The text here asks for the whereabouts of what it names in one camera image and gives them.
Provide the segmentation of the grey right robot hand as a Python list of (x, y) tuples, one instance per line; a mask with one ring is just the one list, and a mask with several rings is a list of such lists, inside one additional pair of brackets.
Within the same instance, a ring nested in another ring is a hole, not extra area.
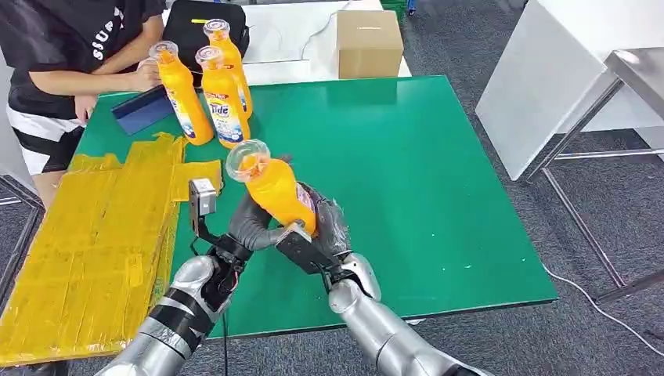
[(313, 243), (324, 255), (343, 260), (352, 249), (348, 224), (335, 199), (323, 196), (310, 185), (299, 182), (312, 198), (316, 211), (316, 231)]

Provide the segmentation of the person's right hand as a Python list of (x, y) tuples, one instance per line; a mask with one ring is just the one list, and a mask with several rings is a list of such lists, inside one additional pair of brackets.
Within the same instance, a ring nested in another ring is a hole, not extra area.
[(141, 61), (137, 69), (130, 73), (130, 90), (137, 92), (148, 91), (161, 84), (157, 62), (148, 58)]

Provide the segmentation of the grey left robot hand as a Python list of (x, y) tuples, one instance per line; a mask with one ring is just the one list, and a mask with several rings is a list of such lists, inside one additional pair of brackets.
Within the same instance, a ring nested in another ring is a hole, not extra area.
[(249, 251), (275, 245), (285, 234), (281, 227), (269, 228), (272, 216), (246, 192), (233, 212), (227, 233)]

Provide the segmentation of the person's left hand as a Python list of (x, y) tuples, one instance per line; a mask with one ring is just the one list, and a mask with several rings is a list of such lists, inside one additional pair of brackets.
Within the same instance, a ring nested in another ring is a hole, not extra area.
[(96, 107), (97, 95), (74, 96), (74, 112), (79, 121), (87, 123)]

